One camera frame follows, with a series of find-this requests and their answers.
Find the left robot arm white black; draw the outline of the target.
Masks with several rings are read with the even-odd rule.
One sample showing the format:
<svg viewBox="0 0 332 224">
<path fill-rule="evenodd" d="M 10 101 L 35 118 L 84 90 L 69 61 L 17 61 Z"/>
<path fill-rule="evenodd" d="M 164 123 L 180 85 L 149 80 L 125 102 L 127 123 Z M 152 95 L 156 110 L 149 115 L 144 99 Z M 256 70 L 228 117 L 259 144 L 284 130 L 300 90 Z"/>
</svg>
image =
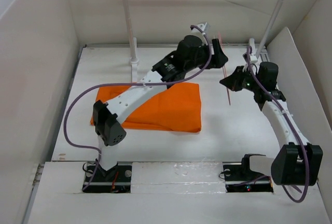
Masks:
<svg viewBox="0 0 332 224">
<path fill-rule="evenodd" d="M 197 36 L 185 36 L 176 50 L 157 62 L 138 83 L 107 102 L 98 100 L 94 103 L 93 125 L 99 140 L 103 142 L 101 150 L 105 151 L 125 138 L 127 133 L 121 125 L 152 97 L 176 83 L 184 82 L 186 74 L 196 68 L 222 68 L 227 62 L 228 57 L 218 39 L 213 39 L 212 44 L 208 45 Z"/>
</svg>

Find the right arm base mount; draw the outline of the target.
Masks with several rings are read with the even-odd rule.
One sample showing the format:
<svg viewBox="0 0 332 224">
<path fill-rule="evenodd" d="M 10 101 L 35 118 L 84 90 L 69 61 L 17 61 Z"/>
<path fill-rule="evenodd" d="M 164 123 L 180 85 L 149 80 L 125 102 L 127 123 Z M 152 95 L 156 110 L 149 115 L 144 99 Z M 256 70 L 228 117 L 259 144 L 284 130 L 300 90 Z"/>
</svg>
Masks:
<svg viewBox="0 0 332 224">
<path fill-rule="evenodd" d="M 242 162 L 223 162 L 219 178 L 224 180 L 227 193 L 274 192 L 268 176 L 251 171 Z"/>
</svg>

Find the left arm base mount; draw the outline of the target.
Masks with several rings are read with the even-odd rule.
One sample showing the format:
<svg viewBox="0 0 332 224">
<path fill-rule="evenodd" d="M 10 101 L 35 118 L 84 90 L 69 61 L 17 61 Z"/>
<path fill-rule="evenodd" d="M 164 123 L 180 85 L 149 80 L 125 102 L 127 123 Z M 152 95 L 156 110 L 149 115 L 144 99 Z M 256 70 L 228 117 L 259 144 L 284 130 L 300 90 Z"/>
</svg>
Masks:
<svg viewBox="0 0 332 224">
<path fill-rule="evenodd" d="M 92 177 L 94 169 L 94 164 L 84 169 L 84 193 L 130 193 L 132 165 L 117 164 L 108 171 L 98 168 Z"/>
</svg>

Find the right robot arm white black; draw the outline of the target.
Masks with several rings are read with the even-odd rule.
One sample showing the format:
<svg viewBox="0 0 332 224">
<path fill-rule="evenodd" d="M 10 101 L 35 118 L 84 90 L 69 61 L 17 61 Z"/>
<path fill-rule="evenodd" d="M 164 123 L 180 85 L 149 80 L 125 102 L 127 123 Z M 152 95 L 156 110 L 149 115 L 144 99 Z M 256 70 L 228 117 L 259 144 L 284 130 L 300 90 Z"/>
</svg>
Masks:
<svg viewBox="0 0 332 224">
<path fill-rule="evenodd" d="M 323 151 L 319 145 L 310 144 L 295 124 L 284 94 L 276 87 L 278 72 L 279 67 L 272 62 L 262 62 L 256 73 L 238 66 L 220 84 L 234 92 L 253 92 L 254 101 L 269 120 L 280 145 L 268 171 L 273 181 L 277 185 L 313 186 Z"/>
</svg>

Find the orange trousers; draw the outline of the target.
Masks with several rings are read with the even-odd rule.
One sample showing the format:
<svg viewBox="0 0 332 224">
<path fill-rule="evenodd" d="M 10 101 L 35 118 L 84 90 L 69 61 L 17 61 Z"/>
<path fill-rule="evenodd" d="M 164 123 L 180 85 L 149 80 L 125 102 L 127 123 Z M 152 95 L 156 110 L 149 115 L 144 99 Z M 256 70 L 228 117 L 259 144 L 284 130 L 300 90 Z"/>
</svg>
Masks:
<svg viewBox="0 0 332 224">
<path fill-rule="evenodd" d="M 122 127 L 199 133 L 202 128 L 199 85 L 190 82 L 173 85 L 137 108 Z"/>
</svg>

